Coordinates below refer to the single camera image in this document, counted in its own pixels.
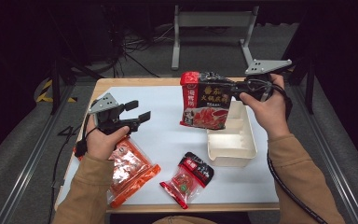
white plastic container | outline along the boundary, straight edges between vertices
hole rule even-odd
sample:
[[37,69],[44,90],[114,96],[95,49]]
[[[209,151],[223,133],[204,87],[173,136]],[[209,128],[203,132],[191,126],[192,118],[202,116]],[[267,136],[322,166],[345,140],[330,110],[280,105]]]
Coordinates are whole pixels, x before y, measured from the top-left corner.
[[208,156],[214,166],[246,166],[257,154],[246,106],[231,102],[226,128],[207,130]]

sleeve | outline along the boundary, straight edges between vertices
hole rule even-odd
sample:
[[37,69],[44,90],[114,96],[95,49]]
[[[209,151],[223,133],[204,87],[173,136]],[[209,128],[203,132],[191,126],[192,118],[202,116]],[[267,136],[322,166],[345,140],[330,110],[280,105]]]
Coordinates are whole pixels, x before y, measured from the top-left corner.
[[53,223],[104,223],[106,192],[112,183],[114,162],[83,157],[71,188],[58,206]]
[[[268,154],[282,182],[299,200],[327,223],[345,223],[324,174],[292,134],[268,140]],[[276,182],[275,189],[280,201],[281,223],[316,223]]]

person's left hand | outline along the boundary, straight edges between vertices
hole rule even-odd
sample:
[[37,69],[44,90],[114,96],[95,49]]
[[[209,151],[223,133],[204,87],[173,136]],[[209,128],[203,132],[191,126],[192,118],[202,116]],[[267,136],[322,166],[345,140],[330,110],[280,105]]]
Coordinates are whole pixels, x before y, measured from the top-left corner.
[[87,149],[88,153],[99,160],[106,161],[115,150],[116,144],[128,133],[129,127],[125,126],[121,129],[106,135],[100,130],[95,129],[94,115],[89,116],[87,125]]

plastic bag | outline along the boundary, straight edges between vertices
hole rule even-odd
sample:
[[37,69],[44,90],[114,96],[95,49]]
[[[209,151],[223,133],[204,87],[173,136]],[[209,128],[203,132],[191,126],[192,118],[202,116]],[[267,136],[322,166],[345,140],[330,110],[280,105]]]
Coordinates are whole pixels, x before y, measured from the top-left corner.
[[200,194],[212,180],[214,170],[192,152],[187,152],[178,165],[176,174],[159,184],[183,209]]
[[224,94],[233,81],[213,72],[184,72],[180,84],[184,111],[181,125],[220,130],[225,128],[231,96]]
[[107,192],[108,203],[113,208],[121,206],[161,170],[129,137],[117,143],[109,160],[115,161],[113,183]]

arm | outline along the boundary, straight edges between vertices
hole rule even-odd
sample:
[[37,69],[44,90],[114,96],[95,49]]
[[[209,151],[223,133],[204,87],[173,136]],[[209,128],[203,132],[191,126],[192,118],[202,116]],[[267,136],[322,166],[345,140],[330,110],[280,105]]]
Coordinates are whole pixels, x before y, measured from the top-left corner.
[[[281,76],[273,75],[272,78],[275,84],[283,87]],[[344,223],[324,174],[289,131],[283,96],[275,91],[266,102],[258,102],[246,93],[240,98],[254,110],[257,122],[266,130],[269,157],[286,187],[327,223]],[[275,189],[280,201],[281,223],[315,223],[277,183]]]
[[112,183],[114,168],[114,162],[108,158],[129,127],[110,135],[93,130],[94,127],[91,116],[87,126],[88,153],[81,160],[69,193],[58,206],[53,223],[104,223],[106,192]]

